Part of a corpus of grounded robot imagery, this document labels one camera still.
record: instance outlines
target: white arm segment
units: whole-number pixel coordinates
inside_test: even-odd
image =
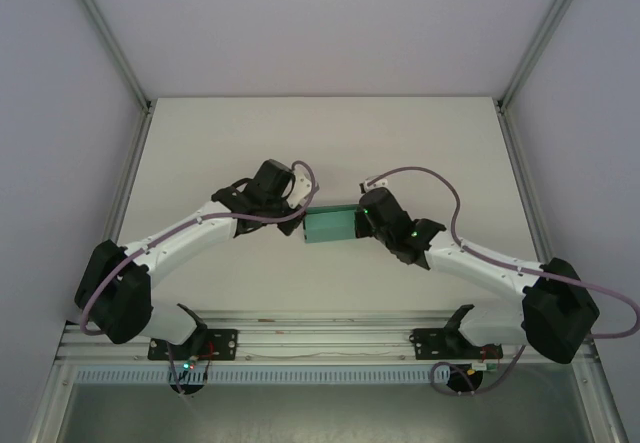
[[[128,243],[125,245],[127,247],[125,254],[130,255],[178,225],[209,213],[230,213],[230,211],[221,203],[208,201],[198,211],[180,220],[175,225],[165,228],[144,240]],[[182,230],[155,248],[149,249],[145,254],[133,261],[137,265],[146,265],[149,268],[151,288],[153,289],[165,276],[205,248],[233,239],[236,234],[236,224],[235,218],[216,218],[202,221]]]
[[[480,286],[509,302],[521,306],[525,286],[533,286],[537,276],[519,274],[517,271],[505,270],[470,255],[458,247],[449,231],[439,232],[430,242],[431,247],[425,251],[429,268],[458,276]],[[496,260],[521,268],[540,269],[540,263],[519,260],[496,251],[483,248],[474,243],[464,241],[465,246],[477,250]]]
[[[229,209],[221,203],[208,201],[198,211],[175,225],[144,240],[127,244],[125,253],[130,255],[178,225],[202,215],[229,212]],[[202,221],[175,234],[155,248],[149,249],[133,261],[137,265],[146,265],[149,268],[151,288],[153,289],[165,276],[205,248],[233,239],[236,234],[236,223],[235,218],[216,218]],[[182,345],[195,329],[195,320],[178,305],[154,301],[151,319],[140,335],[166,340],[174,345]]]
[[[474,305],[462,318],[459,331],[473,346],[526,345],[522,320],[522,308]]]

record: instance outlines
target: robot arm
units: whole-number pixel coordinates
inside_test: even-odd
[[[366,193],[359,205],[365,218],[358,221],[370,225],[370,234],[403,263],[458,276],[510,303],[507,309],[465,305],[458,310],[447,325],[454,346],[530,344],[558,363],[573,359],[599,316],[596,304],[584,288],[521,271],[542,269],[578,279],[571,265],[557,258],[548,265],[523,261],[466,240],[460,245],[444,225],[412,220],[385,186],[363,187]],[[488,263],[472,250],[514,269]]]
[[[205,343],[206,325],[183,305],[152,304],[151,290],[175,268],[212,245],[270,223],[289,236],[304,217],[300,207],[314,192],[313,184],[299,166],[289,169],[268,160],[253,178],[217,191],[193,214],[155,235],[123,247],[111,240],[101,243],[89,260],[75,296],[76,305],[86,312],[90,298],[108,275],[126,261],[90,305],[91,320],[116,344],[143,335],[198,355]]]

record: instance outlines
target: cable clip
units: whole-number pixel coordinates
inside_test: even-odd
[[[370,176],[362,183],[360,183],[360,192],[364,195],[367,191],[371,191],[375,188],[387,188],[389,186],[389,180],[383,178],[381,180],[376,181],[375,183],[370,183],[370,181],[378,178],[377,176]]]

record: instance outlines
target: black clamp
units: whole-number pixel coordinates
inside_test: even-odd
[[[202,361],[207,359],[212,361],[234,361],[236,359],[238,330],[207,328],[200,334],[199,339],[202,342],[202,346],[196,349],[195,352],[190,344],[171,345],[173,359],[176,361],[188,360],[196,355]],[[149,342],[147,358],[150,361],[169,361],[167,342],[152,339]]]
[[[473,346],[460,333],[460,323],[473,305],[461,306],[444,328],[416,328],[409,341],[413,343],[416,360],[480,360],[502,358],[501,345]]]
[[[431,248],[431,240],[445,230],[444,225],[426,218],[412,220],[386,188],[375,188],[365,193],[359,205],[369,223],[369,228],[364,222],[361,226],[369,234],[381,241],[401,262],[429,269],[424,253]]]
[[[289,207],[287,197],[283,196],[287,186],[293,185],[295,176],[290,168],[275,160],[267,160],[253,178],[244,178],[232,186],[222,188],[211,195],[211,201],[219,201],[233,213],[243,215],[281,218],[296,210]],[[278,223],[278,229],[290,236],[304,219],[298,218]],[[252,233],[262,228],[258,221],[238,220],[235,236]]]

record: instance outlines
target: lavender cable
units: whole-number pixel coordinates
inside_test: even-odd
[[[307,173],[309,174],[309,179],[311,180],[311,188],[312,188],[311,193],[307,198],[307,201],[305,201],[305,203],[295,212],[291,213],[288,216],[283,216],[280,218],[268,218],[265,216],[243,215],[241,213],[210,213],[208,215],[203,215],[202,221],[214,220],[216,218],[236,218],[238,220],[258,221],[260,223],[267,223],[267,224],[284,223],[285,221],[293,220],[294,218],[297,218],[298,216],[304,214],[304,212],[307,211],[307,208],[309,208],[309,205],[311,204],[311,201],[313,200],[314,195],[318,192],[320,188],[316,183],[315,174],[313,173],[313,170],[308,164],[306,164],[304,161],[297,160],[297,161],[294,161],[291,166],[292,168],[295,168],[296,166],[302,166],[307,171]],[[199,224],[199,222],[195,218],[193,220],[185,221],[181,225],[176,226],[172,230],[167,231],[163,235],[151,241],[147,245],[147,247],[148,249],[155,248],[161,243],[164,243],[166,240],[168,240],[172,236],[197,224]],[[138,251],[135,251],[131,255],[127,256],[106,276],[104,280],[102,280],[102,282],[96,288],[96,291],[93,292],[93,294],[87,301],[87,304],[85,305],[84,310],[82,311],[82,317],[80,318],[80,330],[82,330],[82,332],[85,335],[102,335],[103,334],[102,331],[100,330],[90,330],[87,328],[91,309],[93,308],[93,305],[95,305],[96,301],[98,300],[102,292],[105,290],[105,288],[109,286],[109,283],[111,283],[111,280],[116,278],[125,266],[127,266],[129,263],[131,263],[133,260],[138,258],[143,253],[144,253],[144,249],[141,248]]]
[[[431,384],[431,387],[434,390],[436,390],[441,395],[446,395],[446,396],[476,396],[476,395],[482,395],[484,393],[488,393],[489,391],[496,389],[497,387],[502,385],[502,383],[505,382],[507,377],[515,369],[516,363],[518,363],[518,360],[522,356],[522,353],[524,353],[524,349],[525,348],[526,348],[525,345],[520,347],[518,352],[513,357],[513,360],[511,360],[511,363],[509,363],[509,366],[507,366],[507,368],[502,372],[502,374],[498,377],[498,379],[496,381],[491,383],[486,388],[480,388],[479,390],[474,390],[473,389],[473,384],[471,383],[471,380],[469,379],[467,374],[464,372],[464,370],[462,368],[460,368],[459,366],[456,366],[456,365],[454,365],[452,363],[448,363],[446,361],[439,361],[438,363],[436,363],[435,365],[433,365],[431,367],[431,371],[429,372],[429,382]],[[449,368],[451,368],[456,373],[462,375],[462,378],[464,378],[464,380],[467,382],[467,384],[469,385],[469,388],[471,388],[471,391],[468,392],[468,393],[462,393],[462,392],[451,392],[451,391],[442,390],[442,389],[438,388],[438,386],[435,384],[435,373],[436,373],[436,370],[438,368],[442,367],[442,366],[448,366]]]
[[[546,271],[540,271],[540,270],[533,270],[533,269],[529,269],[529,268],[520,268],[517,265],[512,265],[509,263],[504,263],[502,261],[493,259],[487,255],[484,255],[476,250],[474,250],[473,248],[469,248],[467,245],[465,245],[462,241],[462,239],[460,239],[458,237],[457,231],[456,231],[456,223],[458,221],[458,215],[460,214],[460,206],[461,206],[461,202],[460,202],[460,195],[458,194],[457,190],[454,188],[454,186],[449,183],[449,181],[443,177],[442,175],[440,175],[439,173],[436,173],[433,170],[430,170],[428,168],[423,168],[421,166],[403,166],[401,168],[395,168],[393,170],[389,170],[386,173],[383,173],[380,176],[377,176],[376,178],[374,178],[373,180],[371,180],[369,182],[369,184],[373,184],[376,183],[377,181],[386,178],[387,176],[390,175],[394,175],[396,173],[401,173],[404,171],[421,171],[423,173],[427,173],[431,176],[434,176],[435,178],[437,178],[438,180],[440,180],[448,189],[449,191],[451,191],[451,193],[453,194],[453,198],[456,200],[456,208],[453,211],[453,216],[451,217],[451,236],[453,237],[453,240],[456,242],[456,244],[463,249],[464,251],[466,251],[467,253],[469,253],[470,255],[475,256],[476,258],[484,261],[485,263],[489,263],[491,265],[497,266],[499,268],[504,268],[505,270],[511,270],[511,271],[517,271],[520,273],[526,273],[528,275],[533,275],[533,276],[537,276],[540,278],[547,278],[547,279],[551,279],[551,280],[555,280],[555,281],[560,281],[562,283],[567,283],[569,285],[573,285],[573,286],[579,286],[581,288],[586,288],[588,290],[591,291],[595,291],[598,293],[602,293],[603,295],[607,295],[610,296],[612,298],[615,298],[617,300],[622,301],[623,303],[626,303],[627,305],[629,305],[632,309],[633,312],[636,315],[636,321],[634,323],[634,325],[629,328],[628,330],[625,331],[620,331],[618,333],[594,333],[591,334],[590,337],[591,338],[598,338],[598,339],[614,339],[614,338],[625,338],[627,336],[631,336],[635,333],[638,332],[638,330],[640,330],[640,306],[633,301],[631,298],[629,298],[626,295],[623,295],[622,293],[618,293],[615,290],[610,290],[608,288],[604,288],[602,286],[599,285],[594,285],[592,283],[586,283],[584,281],[580,281],[580,280],[575,280],[573,278],[568,278],[566,276],[561,276],[561,275],[554,275],[553,273],[548,273]]]
[[[182,386],[180,385],[180,379],[178,378],[178,372],[176,371],[176,363],[173,359],[173,350],[171,349],[171,343],[167,341],[167,356],[169,357],[169,369],[171,370],[171,376],[176,384],[179,394],[183,394]]]

